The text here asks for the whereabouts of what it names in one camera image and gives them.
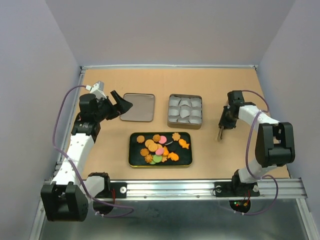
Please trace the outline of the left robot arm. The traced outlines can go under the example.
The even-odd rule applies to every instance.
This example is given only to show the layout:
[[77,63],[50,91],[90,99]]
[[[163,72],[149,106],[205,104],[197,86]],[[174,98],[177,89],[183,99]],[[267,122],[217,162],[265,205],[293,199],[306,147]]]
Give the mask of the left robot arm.
[[112,202],[96,198],[111,193],[108,173],[94,172],[86,180],[81,177],[88,155],[96,143],[104,120],[113,120],[126,113],[133,104],[124,100],[115,90],[111,91],[115,100],[112,103],[102,91],[91,91],[79,97],[79,113],[71,130],[67,152],[60,151],[64,160],[52,179],[40,191],[47,220],[50,222],[82,222],[89,211],[89,203],[96,202],[116,207]]

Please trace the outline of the black sandwich cookie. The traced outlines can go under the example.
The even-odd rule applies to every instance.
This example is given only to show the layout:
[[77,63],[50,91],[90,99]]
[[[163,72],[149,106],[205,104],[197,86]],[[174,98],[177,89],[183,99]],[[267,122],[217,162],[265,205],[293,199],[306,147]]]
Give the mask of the black sandwich cookie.
[[164,145],[165,146],[170,146],[172,144],[175,144],[176,142],[174,140],[171,140],[171,141],[167,141]]

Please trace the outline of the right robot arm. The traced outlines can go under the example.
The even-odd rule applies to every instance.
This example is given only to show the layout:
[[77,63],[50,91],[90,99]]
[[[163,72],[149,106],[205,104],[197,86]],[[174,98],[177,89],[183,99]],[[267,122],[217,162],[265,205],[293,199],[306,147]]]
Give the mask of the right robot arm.
[[243,90],[227,93],[217,139],[222,140],[223,131],[234,129],[238,120],[250,125],[245,166],[235,171],[231,181],[216,183],[213,194],[217,197],[257,197],[258,180],[295,160],[293,125],[271,118],[268,109],[261,110],[255,103],[245,101],[243,93]]

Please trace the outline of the metal tongs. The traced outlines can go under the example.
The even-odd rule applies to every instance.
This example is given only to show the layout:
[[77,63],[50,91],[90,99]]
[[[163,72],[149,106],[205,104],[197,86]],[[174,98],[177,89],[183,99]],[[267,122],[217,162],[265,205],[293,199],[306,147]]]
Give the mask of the metal tongs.
[[219,127],[218,135],[217,135],[217,141],[220,142],[223,139],[223,131],[224,126]]

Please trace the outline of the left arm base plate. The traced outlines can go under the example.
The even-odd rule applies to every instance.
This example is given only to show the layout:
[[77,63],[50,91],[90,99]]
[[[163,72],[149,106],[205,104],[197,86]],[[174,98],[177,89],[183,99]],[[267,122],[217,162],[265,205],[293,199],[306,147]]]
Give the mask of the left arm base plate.
[[126,199],[127,198],[126,182],[111,182],[109,186],[105,185],[104,189],[95,196],[98,199]]

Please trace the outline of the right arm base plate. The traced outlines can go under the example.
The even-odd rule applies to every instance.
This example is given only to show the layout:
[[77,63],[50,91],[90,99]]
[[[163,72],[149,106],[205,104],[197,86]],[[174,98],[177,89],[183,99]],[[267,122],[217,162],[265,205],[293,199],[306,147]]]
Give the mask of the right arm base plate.
[[235,186],[231,181],[218,181],[214,185],[214,195],[218,198],[235,198],[235,197],[259,197],[259,190],[254,190],[258,187],[254,183],[239,183]]

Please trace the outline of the swirl butter cookie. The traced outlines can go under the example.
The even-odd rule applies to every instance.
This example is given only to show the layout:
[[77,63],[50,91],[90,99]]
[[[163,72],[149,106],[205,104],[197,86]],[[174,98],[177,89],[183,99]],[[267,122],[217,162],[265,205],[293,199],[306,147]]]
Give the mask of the swirl butter cookie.
[[155,134],[153,135],[152,140],[157,143],[161,140],[161,136],[159,134]]

